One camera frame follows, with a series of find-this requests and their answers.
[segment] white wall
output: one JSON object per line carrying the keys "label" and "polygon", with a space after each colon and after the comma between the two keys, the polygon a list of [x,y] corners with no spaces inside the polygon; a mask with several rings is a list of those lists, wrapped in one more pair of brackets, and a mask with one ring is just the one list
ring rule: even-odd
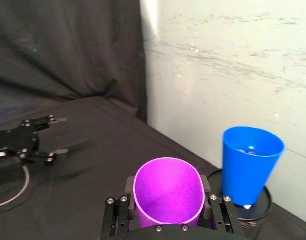
{"label": "white wall", "polygon": [[306,0],[141,0],[149,124],[221,166],[222,132],[287,145],[268,188],[306,221]]}

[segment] plastic cup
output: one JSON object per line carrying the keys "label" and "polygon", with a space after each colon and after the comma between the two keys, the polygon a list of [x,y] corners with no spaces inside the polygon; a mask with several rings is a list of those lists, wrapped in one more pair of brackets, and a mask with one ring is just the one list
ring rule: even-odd
{"label": "plastic cup", "polygon": [[237,126],[223,134],[222,193],[234,204],[253,205],[284,150],[274,134]]}
{"label": "plastic cup", "polygon": [[170,157],[149,161],[138,170],[133,187],[141,228],[197,225],[205,193],[197,170],[189,163]]}

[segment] blue cup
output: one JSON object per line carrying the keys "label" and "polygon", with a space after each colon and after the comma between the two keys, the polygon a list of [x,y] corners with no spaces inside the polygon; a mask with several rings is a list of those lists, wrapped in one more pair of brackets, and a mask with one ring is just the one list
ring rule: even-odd
{"label": "blue cup", "polygon": [[283,150],[283,142],[268,131],[247,126],[227,129],[223,134],[223,195],[240,206],[255,204]]}

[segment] cup rim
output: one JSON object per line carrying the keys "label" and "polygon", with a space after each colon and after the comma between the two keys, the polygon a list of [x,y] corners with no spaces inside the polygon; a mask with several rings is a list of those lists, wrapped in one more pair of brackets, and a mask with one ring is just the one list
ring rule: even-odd
{"label": "cup rim", "polygon": [[161,222],[161,221],[158,221],[152,217],[150,217],[142,208],[141,206],[138,204],[138,200],[137,200],[137,196],[136,196],[136,189],[135,189],[135,185],[136,185],[136,180],[137,180],[137,177],[140,173],[140,171],[146,167],[148,164],[151,164],[152,162],[155,162],[155,161],[160,161],[160,160],[164,160],[164,159],[169,159],[169,160],[176,160],[178,162],[182,162],[184,164],[187,164],[188,166],[190,166],[194,172],[196,173],[196,175],[198,176],[198,179],[199,179],[199,183],[200,183],[200,186],[201,186],[201,191],[202,191],[202,203],[201,203],[201,206],[199,207],[198,211],[196,212],[196,214],[191,217],[190,219],[184,221],[184,222],[181,222],[181,223],[178,223],[178,224],[188,224],[190,223],[191,221],[193,221],[195,218],[197,218],[202,209],[203,209],[203,206],[204,206],[204,202],[205,202],[205,192],[204,192],[204,187],[203,187],[203,182],[202,182],[202,179],[198,173],[198,171],[196,170],[196,168],[194,168],[194,166],[192,166],[191,164],[189,164],[188,162],[184,161],[184,160],[181,160],[181,159],[178,159],[178,158],[174,158],[174,157],[160,157],[160,158],[156,158],[156,159],[153,159],[153,160],[150,160],[148,161],[147,163],[145,163],[143,166],[141,166],[139,168],[139,170],[137,171],[136,175],[135,175],[135,178],[134,178],[134,184],[133,184],[133,192],[134,192],[134,199],[135,199],[135,204],[136,204],[136,207],[140,210],[140,212],[146,217],[148,218],[150,221],[156,223],[156,224],[172,224],[172,223],[167,223],[167,222]]}
{"label": "cup rim", "polygon": [[272,154],[272,155],[254,155],[254,154],[250,154],[250,153],[246,153],[246,152],[244,152],[243,154],[251,155],[251,156],[257,157],[257,158],[271,158],[271,157],[276,157],[276,156],[281,155],[281,154],[283,153],[283,151],[285,150],[285,144],[284,144],[284,142],[283,142],[277,135],[273,134],[273,133],[270,132],[270,131],[264,130],[264,129],[259,128],[259,127],[253,127],[253,126],[233,126],[233,127],[230,127],[230,128],[228,128],[228,129],[226,129],[226,130],[224,131],[223,136],[222,136],[222,141],[223,141],[223,143],[225,143],[229,148],[231,148],[231,149],[233,149],[233,150],[235,150],[235,151],[238,151],[238,150],[235,149],[234,147],[232,147],[228,142],[226,142],[225,139],[224,139],[224,136],[225,136],[225,134],[227,133],[227,131],[232,130],[232,129],[237,129],[237,128],[256,129],[256,130],[260,130],[260,131],[266,132],[266,133],[272,135],[273,137],[275,137],[275,138],[281,143],[281,145],[282,145],[282,149],[281,149],[278,153]]}

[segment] black curtain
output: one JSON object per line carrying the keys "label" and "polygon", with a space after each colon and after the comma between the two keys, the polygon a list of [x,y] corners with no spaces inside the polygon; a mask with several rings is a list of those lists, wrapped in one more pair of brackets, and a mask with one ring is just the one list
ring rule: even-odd
{"label": "black curtain", "polygon": [[0,119],[93,96],[146,120],[139,0],[0,0]]}

